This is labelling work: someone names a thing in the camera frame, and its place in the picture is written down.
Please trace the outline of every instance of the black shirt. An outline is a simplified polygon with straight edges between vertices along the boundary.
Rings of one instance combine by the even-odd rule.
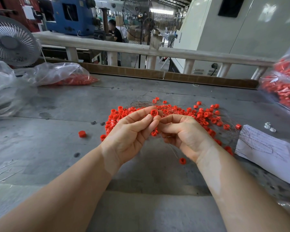
[[[117,37],[116,42],[123,42],[122,41],[122,35],[121,35],[120,31],[117,28],[115,28],[114,31],[109,30],[108,32],[112,33],[114,35],[114,37]]]

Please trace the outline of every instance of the black hair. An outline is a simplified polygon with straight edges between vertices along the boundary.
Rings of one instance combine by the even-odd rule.
[[[115,27],[116,27],[116,21],[115,21],[115,20],[113,20],[113,19],[110,19],[108,22],[109,22],[110,24],[112,24],[113,26],[115,26]]]

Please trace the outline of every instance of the gray table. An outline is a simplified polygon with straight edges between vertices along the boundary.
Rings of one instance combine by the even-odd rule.
[[[100,81],[91,86],[40,87],[38,95],[14,117],[0,120],[0,172],[12,168],[1,174],[0,180],[20,171],[0,182],[0,216],[98,146],[105,132],[100,123],[107,120],[112,108],[137,100],[160,97],[184,107],[196,101],[208,106],[219,103],[233,122],[290,142],[290,116],[258,91],[97,77]],[[265,122],[277,132],[264,129]],[[85,130],[88,138],[80,139],[80,130]],[[237,137],[219,130],[217,136],[234,150]],[[290,184],[236,158],[271,195],[290,201]],[[114,176],[88,231],[225,231],[225,227],[197,166],[189,160],[180,165],[168,144],[161,138],[150,138]]]

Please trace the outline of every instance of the person's left hand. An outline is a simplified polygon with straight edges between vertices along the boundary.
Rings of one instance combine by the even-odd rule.
[[[152,117],[151,110],[155,106],[135,111],[122,118],[101,143],[102,150],[116,155],[120,165],[131,160],[142,148],[145,140],[158,126],[162,111]]]

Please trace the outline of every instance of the transparent bag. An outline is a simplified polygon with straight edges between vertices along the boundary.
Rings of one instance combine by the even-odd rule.
[[[98,81],[77,63],[42,63],[29,68],[23,78],[35,86],[87,85]]]
[[[0,117],[14,115],[36,94],[36,88],[16,77],[14,71],[0,61]]]
[[[270,74],[260,78],[259,89],[290,114],[290,48],[273,67]]]

